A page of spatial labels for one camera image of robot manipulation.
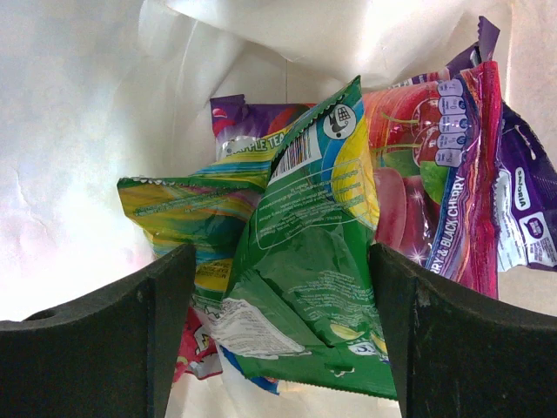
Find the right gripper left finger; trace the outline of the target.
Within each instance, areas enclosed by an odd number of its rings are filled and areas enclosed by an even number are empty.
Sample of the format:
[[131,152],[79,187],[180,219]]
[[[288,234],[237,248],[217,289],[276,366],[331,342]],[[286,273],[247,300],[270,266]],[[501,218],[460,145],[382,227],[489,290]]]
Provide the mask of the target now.
[[1,323],[3,417],[163,417],[196,268],[183,244],[80,298]]

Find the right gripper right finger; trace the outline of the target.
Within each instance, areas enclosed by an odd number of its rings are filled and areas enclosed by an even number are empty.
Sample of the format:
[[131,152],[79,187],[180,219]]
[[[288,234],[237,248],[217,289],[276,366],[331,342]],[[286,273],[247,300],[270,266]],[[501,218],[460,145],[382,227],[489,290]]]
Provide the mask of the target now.
[[491,299],[382,244],[368,266],[404,417],[554,417],[556,319]]

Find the green snack bag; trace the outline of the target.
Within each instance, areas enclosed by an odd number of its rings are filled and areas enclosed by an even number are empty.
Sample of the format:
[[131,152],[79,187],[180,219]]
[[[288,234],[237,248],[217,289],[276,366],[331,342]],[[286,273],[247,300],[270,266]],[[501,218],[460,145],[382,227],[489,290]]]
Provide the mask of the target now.
[[368,267],[378,223],[354,79],[286,133],[239,240],[213,335],[245,377],[395,398]]

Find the blue checkered paper bag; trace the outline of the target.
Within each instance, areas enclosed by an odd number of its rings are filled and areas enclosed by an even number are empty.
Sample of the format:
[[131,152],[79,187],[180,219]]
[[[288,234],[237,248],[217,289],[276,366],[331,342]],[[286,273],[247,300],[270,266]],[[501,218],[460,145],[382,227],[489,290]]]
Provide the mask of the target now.
[[209,100],[318,102],[356,75],[436,71],[500,28],[505,100],[556,153],[553,1],[4,1],[1,317],[20,321],[147,265],[123,176],[215,157]]

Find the pink candy bag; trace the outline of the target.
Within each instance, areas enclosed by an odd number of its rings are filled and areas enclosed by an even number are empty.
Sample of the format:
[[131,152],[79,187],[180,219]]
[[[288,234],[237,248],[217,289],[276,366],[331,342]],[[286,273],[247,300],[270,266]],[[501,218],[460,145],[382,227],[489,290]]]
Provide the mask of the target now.
[[498,65],[367,92],[363,103],[380,207],[376,241],[496,298]]

